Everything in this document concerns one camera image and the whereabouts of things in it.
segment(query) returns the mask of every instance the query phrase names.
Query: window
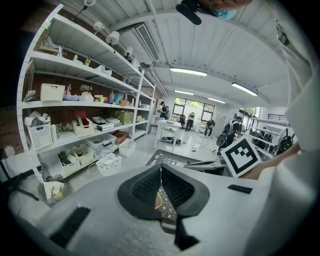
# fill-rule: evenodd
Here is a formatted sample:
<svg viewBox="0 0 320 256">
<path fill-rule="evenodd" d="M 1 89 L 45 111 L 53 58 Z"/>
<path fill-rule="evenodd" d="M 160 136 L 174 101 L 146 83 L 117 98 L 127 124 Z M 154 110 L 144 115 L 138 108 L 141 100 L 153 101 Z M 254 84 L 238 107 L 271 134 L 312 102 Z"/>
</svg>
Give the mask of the window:
<svg viewBox="0 0 320 256">
<path fill-rule="evenodd" d="M 201 120 L 202 122 L 206 123 L 210 120 L 210 118 L 212 118 L 214 110 L 214 105 L 176 97 L 171 119 L 179 122 L 181 115 L 184 115 L 187 121 L 189 114 L 194 113 L 195 122 L 197 120 Z"/>
<path fill-rule="evenodd" d="M 214 110 L 215 110 L 214 105 L 204 104 L 201 121 L 208 122 L 212 118 L 214 114 Z"/>
</svg>

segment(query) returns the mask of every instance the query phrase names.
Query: air vent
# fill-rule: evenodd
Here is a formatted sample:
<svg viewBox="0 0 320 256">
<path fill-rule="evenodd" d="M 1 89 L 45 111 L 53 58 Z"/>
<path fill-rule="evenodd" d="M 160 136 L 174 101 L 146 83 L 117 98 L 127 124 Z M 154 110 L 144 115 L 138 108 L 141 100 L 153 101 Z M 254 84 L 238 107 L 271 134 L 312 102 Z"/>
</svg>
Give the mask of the air vent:
<svg viewBox="0 0 320 256">
<path fill-rule="evenodd" d="M 151 53 L 153 59 L 155 61 L 159 60 L 159 54 L 158 54 L 157 48 L 155 46 L 154 41 L 152 40 L 152 38 L 150 36 L 145 24 L 137 26 L 135 29 L 139 33 L 139 35 L 141 36 L 141 38 L 144 41 L 146 47 L 148 48 L 149 52 Z"/>
</svg>

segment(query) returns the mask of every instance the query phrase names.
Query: white floor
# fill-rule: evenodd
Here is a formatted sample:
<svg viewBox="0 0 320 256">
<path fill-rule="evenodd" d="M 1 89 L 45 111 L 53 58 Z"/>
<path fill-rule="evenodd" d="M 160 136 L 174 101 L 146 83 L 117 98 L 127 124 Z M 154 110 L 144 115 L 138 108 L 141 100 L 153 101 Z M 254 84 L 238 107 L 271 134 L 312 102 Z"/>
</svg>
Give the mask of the white floor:
<svg viewBox="0 0 320 256">
<path fill-rule="evenodd" d="M 157 148 L 153 149 L 155 135 L 148 134 L 138 138 L 136 142 L 136 148 L 132 155 L 122 159 L 122 171 L 139 168 L 145 166 L 152 155 L 157 150 L 165 150 L 180 156 L 185 156 L 199 161 L 215 160 L 218 156 L 213 153 L 213 150 L 217 150 L 216 139 L 204 137 L 203 133 L 196 133 L 194 131 L 181 131 L 181 141 L 183 144 L 176 145 L 174 150 L 172 145 L 166 142 L 159 141 Z M 90 168 L 90 172 L 95 172 L 96 165 Z M 81 187 L 85 186 L 91 181 L 102 178 L 103 176 L 98 173 L 95 176 L 90 176 L 87 173 L 87 168 L 80 170 L 74 175 L 68 182 L 72 186 L 73 190 L 76 191 Z M 29 176 L 26 180 L 21 182 L 21 188 L 33 193 L 36 197 L 38 194 L 39 181 L 34 175 Z M 15 193 L 11 195 L 9 206 L 13 213 L 24 218 L 31 224 L 35 225 L 37 221 L 50 210 L 42 201 L 35 201 L 32 198 L 21 194 Z"/>
</svg>

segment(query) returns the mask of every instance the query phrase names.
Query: floor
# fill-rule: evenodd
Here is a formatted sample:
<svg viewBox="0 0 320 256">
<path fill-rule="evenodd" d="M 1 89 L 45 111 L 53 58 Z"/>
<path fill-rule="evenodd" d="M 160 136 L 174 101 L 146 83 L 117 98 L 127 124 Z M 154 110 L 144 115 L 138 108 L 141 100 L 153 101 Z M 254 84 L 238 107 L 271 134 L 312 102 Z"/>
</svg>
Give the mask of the floor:
<svg viewBox="0 0 320 256">
<path fill-rule="evenodd" d="M 155 134 L 148 134 L 138 138 L 136 142 L 136 148 L 132 155 L 122 159 L 122 171 L 139 168 L 145 166 L 152 155 L 159 149 L 165 150 L 177 155 L 185 156 L 199 161 L 208 161 L 218 158 L 213 153 L 213 150 L 217 150 L 216 138 L 204 137 L 203 133 L 196 133 L 194 131 L 182 130 L 181 133 L 181 145 L 176 145 L 174 150 L 172 145 L 166 142 L 158 142 L 156 149 L 153 149 L 155 141 Z M 90 168 L 90 172 L 94 173 L 96 165 Z M 87 168 L 78 171 L 69 179 L 69 184 L 73 190 L 76 191 L 88 184 L 91 181 L 102 178 L 103 176 L 98 173 L 95 176 L 91 176 L 87 173 Z M 38 194 L 39 181 L 34 175 L 29 176 L 26 180 L 21 182 L 21 188 L 33 193 L 35 196 Z M 15 193 L 11 196 L 9 206 L 13 213 L 19 215 L 23 219 L 27 220 L 31 224 L 37 224 L 37 221 L 50 210 L 42 201 L 35 201 L 32 198 L 21 194 Z"/>
</svg>

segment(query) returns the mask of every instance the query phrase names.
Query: ceiling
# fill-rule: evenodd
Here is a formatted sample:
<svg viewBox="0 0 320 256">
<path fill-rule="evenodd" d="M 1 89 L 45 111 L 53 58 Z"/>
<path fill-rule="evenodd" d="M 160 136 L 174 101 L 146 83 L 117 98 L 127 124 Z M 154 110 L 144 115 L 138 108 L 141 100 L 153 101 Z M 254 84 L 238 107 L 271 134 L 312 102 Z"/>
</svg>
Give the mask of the ceiling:
<svg viewBox="0 0 320 256">
<path fill-rule="evenodd" d="M 84 6 L 83 0 L 59 2 L 73 14 Z M 120 43 L 124 47 L 133 46 L 133 54 L 140 62 L 147 62 L 144 59 L 149 56 L 157 84 L 168 92 L 179 89 L 223 100 L 233 107 L 287 105 L 287 67 L 266 1 L 253 0 L 237 10 L 236 16 L 229 21 L 200 14 L 202 24 L 199 26 L 176 12 L 175 6 L 180 2 L 97 0 L 79 17 L 91 25 L 101 21 L 108 27 L 108 32 L 120 31 Z M 159 53 L 157 61 L 137 39 L 139 35 L 132 29 L 126 30 L 138 23 L 146 25 Z M 172 73 L 169 67 L 202 71 L 208 75 Z M 233 82 L 260 93 L 252 96 L 231 86 Z"/>
</svg>

